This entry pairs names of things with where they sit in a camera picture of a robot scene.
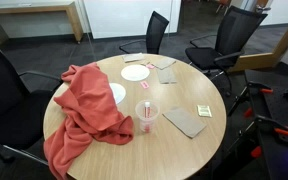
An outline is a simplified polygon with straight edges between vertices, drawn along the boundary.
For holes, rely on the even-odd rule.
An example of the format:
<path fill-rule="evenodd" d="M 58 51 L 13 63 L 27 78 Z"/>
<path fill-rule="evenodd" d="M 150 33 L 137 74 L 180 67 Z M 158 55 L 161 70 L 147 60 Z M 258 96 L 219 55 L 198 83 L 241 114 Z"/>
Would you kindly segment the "brown napkin beside plate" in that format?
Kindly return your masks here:
<path fill-rule="evenodd" d="M 171 68 L 158 69 L 157 75 L 161 84 L 176 83 L 176 78 Z"/>

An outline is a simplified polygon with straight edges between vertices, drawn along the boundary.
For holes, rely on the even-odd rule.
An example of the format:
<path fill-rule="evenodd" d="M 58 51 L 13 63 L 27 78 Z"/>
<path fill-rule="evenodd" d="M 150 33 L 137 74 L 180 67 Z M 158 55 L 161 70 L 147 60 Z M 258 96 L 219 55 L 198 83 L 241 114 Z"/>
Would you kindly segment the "brown napkin at rim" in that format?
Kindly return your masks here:
<path fill-rule="evenodd" d="M 123 60 L 125 63 L 133 62 L 133 61 L 140 61 L 143 59 L 144 59 L 144 55 L 142 53 L 126 54 L 123 56 Z"/>

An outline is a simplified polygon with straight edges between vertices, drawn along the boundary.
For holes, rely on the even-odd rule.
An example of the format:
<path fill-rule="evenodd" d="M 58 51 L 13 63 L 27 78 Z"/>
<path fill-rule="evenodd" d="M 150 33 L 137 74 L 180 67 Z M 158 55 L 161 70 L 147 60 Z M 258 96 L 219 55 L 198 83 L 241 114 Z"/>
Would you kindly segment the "black office chair right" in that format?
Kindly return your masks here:
<path fill-rule="evenodd" d="M 195 44 L 197 39 L 203 37 L 190 41 L 192 47 L 185 50 L 190 63 L 205 70 L 207 75 L 211 70 L 219 70 L 214 78 L 221 74 L 228 76 L 227 70 L 236 64 L 244 53 L 247 41 L 266 17 L 266 14 L 231 6 L 219 25 L 214 48 L 198 47 Z"/>

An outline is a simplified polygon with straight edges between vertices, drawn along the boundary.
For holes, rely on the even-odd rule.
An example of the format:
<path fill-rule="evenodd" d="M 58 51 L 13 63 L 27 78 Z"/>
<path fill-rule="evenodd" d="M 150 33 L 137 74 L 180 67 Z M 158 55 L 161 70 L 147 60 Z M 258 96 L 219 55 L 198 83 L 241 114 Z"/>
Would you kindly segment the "yellow-green sauce packet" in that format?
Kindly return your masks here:
<path fill-rule="evenodd" d="M 197 110 L 198 110 L 198 114 L 201 117 L 211 117 L 212 116 L 210 107 L 207 105 L 198 105 Z"/>

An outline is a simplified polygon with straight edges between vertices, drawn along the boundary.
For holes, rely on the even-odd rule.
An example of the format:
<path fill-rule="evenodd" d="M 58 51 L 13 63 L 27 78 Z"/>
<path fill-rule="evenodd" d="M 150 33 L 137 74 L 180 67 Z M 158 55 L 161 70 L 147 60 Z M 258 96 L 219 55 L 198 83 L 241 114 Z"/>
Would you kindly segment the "pink packet far side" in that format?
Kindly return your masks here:
<path fill-rule="evenodd" d="M 154 68 L 155 68 L 155 66 L 152 65 L 152 64 L 147 64 L 146 67 L 147 67 L 148 69 L 154 69 Z"/>

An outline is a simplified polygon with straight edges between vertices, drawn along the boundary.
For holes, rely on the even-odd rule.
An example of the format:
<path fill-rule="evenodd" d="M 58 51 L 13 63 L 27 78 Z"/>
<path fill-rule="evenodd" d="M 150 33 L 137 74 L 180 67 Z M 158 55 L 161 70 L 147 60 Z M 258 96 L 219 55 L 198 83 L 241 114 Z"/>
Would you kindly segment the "light wooden side table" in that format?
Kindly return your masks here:
<path fill-rule="evenodd" d="M 0 4 L 0 14 L 65 12 L 70 22 L 75 40 L 80 43 L 84 34 L 74 1 L 32 2 Z"/>

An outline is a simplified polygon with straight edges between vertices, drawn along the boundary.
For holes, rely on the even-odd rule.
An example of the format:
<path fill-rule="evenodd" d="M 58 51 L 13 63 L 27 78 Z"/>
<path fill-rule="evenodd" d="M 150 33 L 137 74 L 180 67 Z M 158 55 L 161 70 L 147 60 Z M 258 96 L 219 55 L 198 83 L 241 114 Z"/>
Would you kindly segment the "red and white marker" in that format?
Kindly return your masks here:
<path fill-rule="evenodd" d="M 144 117 L 145 117 L 145 123 L 144 123 L 144 130 L 146 133 L 150 132 L 150 125 L 148 123 L 150 118 L 150 102 L 144 103 Z"/>

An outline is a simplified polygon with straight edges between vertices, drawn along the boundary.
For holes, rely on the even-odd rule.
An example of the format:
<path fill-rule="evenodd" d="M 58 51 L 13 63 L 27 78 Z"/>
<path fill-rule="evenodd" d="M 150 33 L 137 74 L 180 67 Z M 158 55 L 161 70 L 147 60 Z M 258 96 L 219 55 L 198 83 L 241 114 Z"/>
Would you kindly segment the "black office chair far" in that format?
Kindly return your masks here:
<path fill-rule="evenodd" d="M 143 42 L 146 45 L 146 52 L 149 54 L 158 54 L 162 38 L 169 21 L 158 12 L 153 11 L 146 30 L 146 36 Z"/>

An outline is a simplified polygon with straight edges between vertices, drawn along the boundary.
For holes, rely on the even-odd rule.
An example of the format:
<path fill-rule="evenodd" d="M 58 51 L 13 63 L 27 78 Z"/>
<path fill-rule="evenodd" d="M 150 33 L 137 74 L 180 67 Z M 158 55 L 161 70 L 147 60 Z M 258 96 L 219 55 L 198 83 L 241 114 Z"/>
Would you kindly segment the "brown napkin near cup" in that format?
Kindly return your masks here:
<path fill-rule="evenodd" d="M 163 114 L 173 125 L 175 125 L 187 137 L 194 138 L 206 125 L 193 117 L 183 108 L 176 107 Z"/>

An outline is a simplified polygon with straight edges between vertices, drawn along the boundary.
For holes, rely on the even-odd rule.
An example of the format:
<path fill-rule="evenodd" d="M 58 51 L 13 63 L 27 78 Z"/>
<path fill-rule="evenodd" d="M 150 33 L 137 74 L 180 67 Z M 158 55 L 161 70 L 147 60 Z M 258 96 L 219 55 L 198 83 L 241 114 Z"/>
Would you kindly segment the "white plate under blanket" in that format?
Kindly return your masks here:
<path fill-rule="evenodd" d="M 115 103 L 119 104 L 120 102 L 122 102 L 126 96 L 125 88 L 121 84 L 118 84 L 118 83 L 110 83 L 109 86 L 113 92 Z"/>

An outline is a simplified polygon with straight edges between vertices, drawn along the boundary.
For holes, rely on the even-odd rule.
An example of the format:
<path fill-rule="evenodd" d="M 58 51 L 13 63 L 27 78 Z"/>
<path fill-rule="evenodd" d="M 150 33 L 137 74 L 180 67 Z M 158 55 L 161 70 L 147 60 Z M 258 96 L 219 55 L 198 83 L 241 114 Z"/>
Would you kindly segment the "black office chair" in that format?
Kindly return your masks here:
<path fill-rule="evenodd" d="M 30 92 L 21 76 L 33 74 L 55 80 L 58 85 L 51 90 Z M 27 152 L 43 136 L 46 108 L 54 92 L 63 83 L 56 77 L 42 72 L 18 73 L 7 57 L 0 51 L 0 148 L 26 156 L 41 164 L 48 162 Z M 14 157 L 3 156 L 0 160 L 11 163 Z"/>
<path fill-rule="evenodd" d="M 146 30 L 146 36 L 143 42 L 146 45 L 146 52 L 149 54 L 158 54 L 162 38 L 169 21 L 158 12 L 153 11 Z"/>
<path fill-rule="evenodd" d="M 228 76 L 227 70 L 236 64 L 244 53 L 247 41 L 266 17 L 266 14 L 231 6 L 219 25 L 214 48 L 198 47 L 195 44 L 197 39 L 203 37 L 190 41 L 192 47 L 185 50 L 190 63 L 205 70 L 207 75 L 211 70 L 219 70 L 214 78 L 221 74 Z"/>

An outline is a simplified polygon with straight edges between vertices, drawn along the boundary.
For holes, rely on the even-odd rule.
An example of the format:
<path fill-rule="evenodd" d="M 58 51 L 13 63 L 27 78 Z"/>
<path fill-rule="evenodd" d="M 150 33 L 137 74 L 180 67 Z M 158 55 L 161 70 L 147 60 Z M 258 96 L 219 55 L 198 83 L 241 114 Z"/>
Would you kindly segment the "black clamp orange tips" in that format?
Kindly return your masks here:
<path fill-rule="evenodd" d="M 254 81 L 247 82 L 242 92 L 235 97 L 233 105 L 231 106 L 228 112 L 228 116 L 231 116 L 241 103 L 245 101 L 250 101 L 253 95 L 257 93 L 271 94 L 272 92 L 273 92 L 273 89 L 266 84 L 262 84 L 262 83 L 254 82 Z"/>

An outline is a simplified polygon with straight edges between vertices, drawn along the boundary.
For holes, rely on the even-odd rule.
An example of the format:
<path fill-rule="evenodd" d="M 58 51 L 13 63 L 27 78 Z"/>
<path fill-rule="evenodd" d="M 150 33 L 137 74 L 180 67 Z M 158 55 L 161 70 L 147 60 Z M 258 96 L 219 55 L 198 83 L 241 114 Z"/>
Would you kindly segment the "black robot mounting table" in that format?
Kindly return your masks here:
<path fill-rule="evenodd" d="M 245 78 L 247 82 L 259 82 L 273 89 L 271 94 L 257 93 L 251 97 L 254 114 L 288 126 L 288 76 L 247 70 Z M 265 143 L 261 149 L 270 179 L 288 180 L 288 137 L 283 138 L 283 143 Z"/>

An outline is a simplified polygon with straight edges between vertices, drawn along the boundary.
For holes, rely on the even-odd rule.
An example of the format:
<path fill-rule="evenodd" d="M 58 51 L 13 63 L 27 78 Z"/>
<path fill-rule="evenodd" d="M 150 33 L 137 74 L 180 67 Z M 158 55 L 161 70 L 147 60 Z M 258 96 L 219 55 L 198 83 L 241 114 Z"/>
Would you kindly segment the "white paper plate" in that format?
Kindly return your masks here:
<path fill-rule="evenodd" d="M 129 81 L 144 80 L 149 75 L 150 70 L 143 65 L 129 65 L 121 71 L 121 76 Z"/>

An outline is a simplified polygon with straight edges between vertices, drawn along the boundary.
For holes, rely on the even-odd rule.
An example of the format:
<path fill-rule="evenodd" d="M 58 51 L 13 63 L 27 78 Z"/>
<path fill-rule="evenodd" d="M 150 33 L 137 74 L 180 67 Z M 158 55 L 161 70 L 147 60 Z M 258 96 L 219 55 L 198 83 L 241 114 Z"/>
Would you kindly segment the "pink packet near plate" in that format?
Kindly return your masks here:
<path fill-rule="evenodd" d="M 142 86 L 144 89 L 149 88 L 149 85 L 148 85 L 148 83 L 147 83 L 146 81 L 142 81 L 142 82 L 140 82 L 140 84 L 141 84 L 141 86 Z"/>

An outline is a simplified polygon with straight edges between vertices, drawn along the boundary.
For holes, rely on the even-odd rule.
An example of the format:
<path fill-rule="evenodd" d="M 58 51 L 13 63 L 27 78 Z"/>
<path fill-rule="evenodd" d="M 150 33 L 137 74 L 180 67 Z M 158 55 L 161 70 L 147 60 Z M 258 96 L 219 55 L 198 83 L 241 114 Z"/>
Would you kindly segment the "clear plastic cup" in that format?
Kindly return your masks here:
<path fill-rule="evenodd" d="M 160 107 L 154 100 L 142 100 L 136 107 L 135 112 L 140 119 L 140 130 L 150 133 L 153 130 L 155 120 L 160 114 Z"/>

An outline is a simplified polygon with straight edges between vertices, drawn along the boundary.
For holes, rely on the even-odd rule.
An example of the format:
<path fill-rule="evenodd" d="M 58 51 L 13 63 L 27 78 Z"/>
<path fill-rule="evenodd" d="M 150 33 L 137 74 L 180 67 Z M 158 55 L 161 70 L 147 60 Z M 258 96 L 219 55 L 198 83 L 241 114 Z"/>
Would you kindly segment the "brown napkin far edge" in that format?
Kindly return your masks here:
<path fill-rule="evenodd" d="M 153 65 L 160 69 L 160 70 L 163 70 L 171 65 L 173 65 L 174 63 L 176 62 L 175 59 L 173 58 L 169 58 L 169 57 L 166 57 L 166 58 L 162 58 L 156 62 L 153 63 Z"/>

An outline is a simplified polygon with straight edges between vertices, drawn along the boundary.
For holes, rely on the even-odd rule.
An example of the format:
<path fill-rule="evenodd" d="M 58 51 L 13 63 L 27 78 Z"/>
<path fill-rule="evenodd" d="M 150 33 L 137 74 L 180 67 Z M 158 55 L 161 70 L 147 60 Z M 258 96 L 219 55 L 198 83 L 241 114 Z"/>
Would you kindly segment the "red fleece blanket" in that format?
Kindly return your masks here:
<path fill-rule="evenodd" d="M 45 140 L 44 153 L 56 179 L 67 180 L 73 161 L 93 140 L 127 144 L 133 140 L 134 123 L 118 110 L 108 77 L 95 62 L 70 65 L 61 79 L 69 86 L 54 101 L 66 117 Z"/>

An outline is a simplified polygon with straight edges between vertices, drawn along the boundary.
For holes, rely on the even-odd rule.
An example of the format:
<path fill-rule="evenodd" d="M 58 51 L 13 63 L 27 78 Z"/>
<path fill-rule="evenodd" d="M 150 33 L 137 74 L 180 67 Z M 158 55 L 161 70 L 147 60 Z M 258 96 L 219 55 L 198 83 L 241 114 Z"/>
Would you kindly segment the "black office chair left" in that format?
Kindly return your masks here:
<path fill-rule="evenodd" d="M 21 76 L 33 74 L 55 80 L 58 85 L 51 90 L 30 92 Z M 46 108 L 54 92 L 63 83 L 56 77 L 42 72 L 18 73 L 7 57 L 0 51 L 0 148 L 26 156 L 41 164 L 48 162 L 27 152 L 43 136 Z M 14 157 L 3 156 L 0 160 L 11 163 Z"/>

